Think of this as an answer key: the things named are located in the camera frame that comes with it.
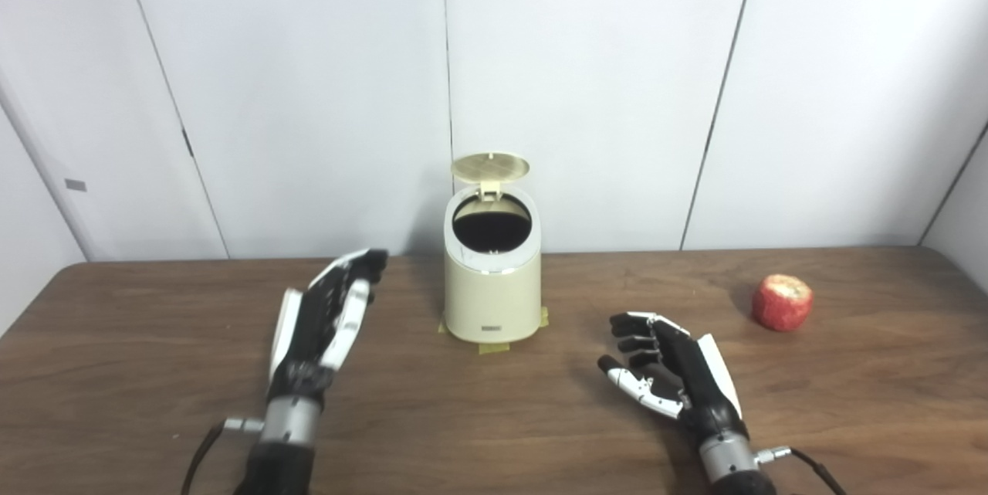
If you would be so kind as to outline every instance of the black cable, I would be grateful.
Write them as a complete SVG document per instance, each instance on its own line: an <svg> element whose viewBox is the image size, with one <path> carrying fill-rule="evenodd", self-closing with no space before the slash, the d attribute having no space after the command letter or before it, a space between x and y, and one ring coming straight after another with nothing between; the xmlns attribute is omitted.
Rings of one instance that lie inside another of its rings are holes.
<svg viewBox="0 0 988 495"><path fill-rule="evenodd" d="M208 434L205 434L200 446L195 450L195 454L191 456L191 463L188 464L188 471L186 472L186 480L182 482L182 495L188 495L188 491L191 489L191 478L195 477L195 470L198 468L198 464L205 458L205 454L209 452L212 443L216 442L216 439L219 439L219 434L222 434L222 432L223 422L219 422L209 429Z"/></svg>
<svg viewBox="0 0 988 495"><path fill-rule="evenodd" d="M844 488L841 487L836 480L834 480L832 475L830 475L830 471L827 470L826 466L823 466L823 464L811 459L806 453L802 452L802 450L793 449L791 447L790 450L793 452L793 456L804 461L804 463L809 464L809 467L813 468L813 471L820 477L820 480L823 480L823 482L827 484L830 491L833 491L837 495L848 495L848 492L844 491Z"/></svg>

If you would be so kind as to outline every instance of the trash can lid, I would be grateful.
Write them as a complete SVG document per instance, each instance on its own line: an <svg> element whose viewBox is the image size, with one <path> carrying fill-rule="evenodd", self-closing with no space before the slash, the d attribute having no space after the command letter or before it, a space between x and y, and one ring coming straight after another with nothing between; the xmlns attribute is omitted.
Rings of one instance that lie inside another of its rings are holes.
<svg viewBox="0 0 988 495"><path fill-rule="evenodd" d="M529 174L529 162L515 154L487 151L452 162L452 175L463 182L511 182Z"/></svg>

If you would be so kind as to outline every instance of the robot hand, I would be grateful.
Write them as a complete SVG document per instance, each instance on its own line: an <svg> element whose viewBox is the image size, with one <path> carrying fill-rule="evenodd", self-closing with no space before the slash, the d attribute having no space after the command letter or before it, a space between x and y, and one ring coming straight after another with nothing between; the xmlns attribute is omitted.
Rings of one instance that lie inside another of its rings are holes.
<svg viewBox="0 0 988 495"><path fill-rule="evenodd" d="M727 366L710 334L698 341L663 316L628 312L611 317L611 333L631 369L604 355L597 362L607 377L645 408L682 424L699 453L717 495L775 495L776 488L760 464L790 453L788 448L752 453L748 429ZM634 371L663 364L682 380L676 399L659 396L662 385Z"/></svg>
<svg viewBox="0 0 988 495"><path fill-rule="evenodd" d="M244 480L235 495L307 495L323 393L353 347L374 301L371 287L387 263L383 249L363 249L329 264L306 291L285 292L269 368L264 421L228 419L209 431L195 452L182 486L191 488L195 468L225 429L260 432Z"/></svg>

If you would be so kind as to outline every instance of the open lid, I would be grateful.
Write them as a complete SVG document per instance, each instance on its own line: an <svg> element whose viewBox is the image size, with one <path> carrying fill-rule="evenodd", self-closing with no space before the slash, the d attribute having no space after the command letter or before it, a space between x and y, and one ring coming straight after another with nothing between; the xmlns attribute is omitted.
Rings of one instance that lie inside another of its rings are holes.
<svg viewBox="0 0 988 495"><path fill-rule="evenodd" d="M463 182L480 185L481 195L501 197L502 182L518 181L529 174L529 162L515 154L487 151L452 162L452 175Z"/></svg>

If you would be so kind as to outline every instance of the white wall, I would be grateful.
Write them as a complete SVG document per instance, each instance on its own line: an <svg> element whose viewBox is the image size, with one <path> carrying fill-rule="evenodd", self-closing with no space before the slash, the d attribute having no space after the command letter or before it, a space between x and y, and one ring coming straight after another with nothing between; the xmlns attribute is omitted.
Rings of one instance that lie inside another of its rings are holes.
<svg viewBox="0 0 988 495"><path fill-rule="evenodd" d="M91 259L226 255L137 0L0 0L0 97Z"/></svg>
<svg viewBox="0 0 988 495"><path fill-rule="evenodd" d="M748 0L685 248L914 245L988 118L988 0Z"/></svg>
<svg viewBox="0 0 988 495"><path fill-rule="evenodd" d="M438 249L442 0L142 0L234 258Z"/></svg>
<svg viewBox="0 0 988 495"><path fill-rule="evenodd" d="M54 274L82 260L59 208L0 111L0 334Z"/></svg>
<svg viewBox="0 0 988 495"><path fill-rule="evenodd" d="M741 0L448 0L460 157L520 153L548 252L677 249Z"/></svg>
<svg viewBox="0 0 988 495"><path fill-rule="evenodd" d="M988 291L988 142L975 151L923 245L948 256Z"/></svg>
<svg viewBox="0 0 988 495"><path fill-rule="evenodd" d="M988 118L988 0L748 0L708 151L742 0L141 1L181 119L137 0L0 0L93 259L435 251L487 150L547 252L678 248L698 175L687 249L915 244Z"/></svg>

